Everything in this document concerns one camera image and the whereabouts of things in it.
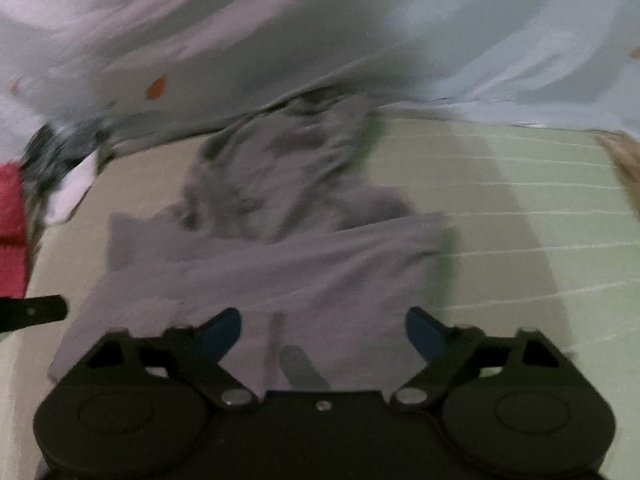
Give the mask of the grey zip hoodie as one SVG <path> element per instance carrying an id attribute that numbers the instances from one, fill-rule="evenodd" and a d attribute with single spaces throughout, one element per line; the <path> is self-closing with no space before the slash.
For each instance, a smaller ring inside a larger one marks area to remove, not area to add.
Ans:
<path id="1" fill-rule="evenodd" d="M 416 374 L 405 316 L 439 297 L 448 231 L 355 168 L 371 113 L 359 94 L 299 96 L 208 139 L 177 203 L 115 214 L 50 376 L 111 328 L 153 337 L 227 308 L 242 334 L 224 367 L 256 392 L 387 392 Z"/>

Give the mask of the red checked garment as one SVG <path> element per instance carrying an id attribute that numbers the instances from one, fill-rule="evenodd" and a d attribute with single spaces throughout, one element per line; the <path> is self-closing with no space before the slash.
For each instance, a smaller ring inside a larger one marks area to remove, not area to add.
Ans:
<path id="1" fill-rule="evenodd" d="M 1 165 L 0 184 L 1 296 L 23 298 L 27 289 L 27 233 L 20 167 Z"/>

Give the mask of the white folded cloth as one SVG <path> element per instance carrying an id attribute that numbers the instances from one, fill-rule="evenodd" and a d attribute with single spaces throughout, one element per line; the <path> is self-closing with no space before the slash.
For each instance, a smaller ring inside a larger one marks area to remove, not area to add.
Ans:
<path id="1" fill-rule="evenodd" d="M 55 226 L 66 222 L 92 187 L 99 173 L 99 152 L 93 151 L 70 170 L 49 196 L 44 224 Z"/>

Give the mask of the green grid cutting mat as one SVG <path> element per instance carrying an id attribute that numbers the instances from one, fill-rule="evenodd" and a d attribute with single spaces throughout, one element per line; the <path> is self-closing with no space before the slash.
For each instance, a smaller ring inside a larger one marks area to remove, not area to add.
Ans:
<path id="1" fill-rule="evenodd" d="M 511 335 L 539 327 L 614 408 L 609 479 L 639 479 L 639 221 L 590 132 L 387 119 L 365 173 L 446 211 L 454 271 L 443 320 Z M 43 235 L 29 295 L 76 308 L 104 272 L 108 217 L 177 198 L 204 136 L 106 166 L 70 222 Z M 66 326 L 1 336 L 1 479 L 33 479 L 32 414 Z"/>

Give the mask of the green plaid shirt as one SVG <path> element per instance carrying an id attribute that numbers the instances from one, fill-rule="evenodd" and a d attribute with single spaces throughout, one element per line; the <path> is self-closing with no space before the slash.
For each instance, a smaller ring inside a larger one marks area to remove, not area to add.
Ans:
<path id="1" fill-rule="evenodd" d="M 48 198 L 70 170 L 93 151 L 98 151 L 100 171 L 110 136 L 110 128 L 105 122 L 90 119 L 58 128 L 45 125 L 32 137 L 20 161 L 30 240 L 38 240 L 48 228 L 44 224 Z"/>

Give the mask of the beige cloth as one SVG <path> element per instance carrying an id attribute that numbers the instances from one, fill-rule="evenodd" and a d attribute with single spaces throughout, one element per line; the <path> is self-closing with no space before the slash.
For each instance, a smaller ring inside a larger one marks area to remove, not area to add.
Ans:
<path id="1" fill-rule="evenodd" d="M 626 132 L 602 132 L 596 139 L 612 160 L 625 188 L 632 196 L 639 197 L 639 141 Z"/>

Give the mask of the light green carrot print sheet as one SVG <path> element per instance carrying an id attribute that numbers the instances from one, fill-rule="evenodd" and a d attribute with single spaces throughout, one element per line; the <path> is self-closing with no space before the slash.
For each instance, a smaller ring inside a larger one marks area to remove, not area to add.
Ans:
<path id="1" fill-rule="evenodd" d="M 1 155 L 134 151 L 344 86 L 472 122 L 639 130 L 639 0 L 1 0 Z"/>

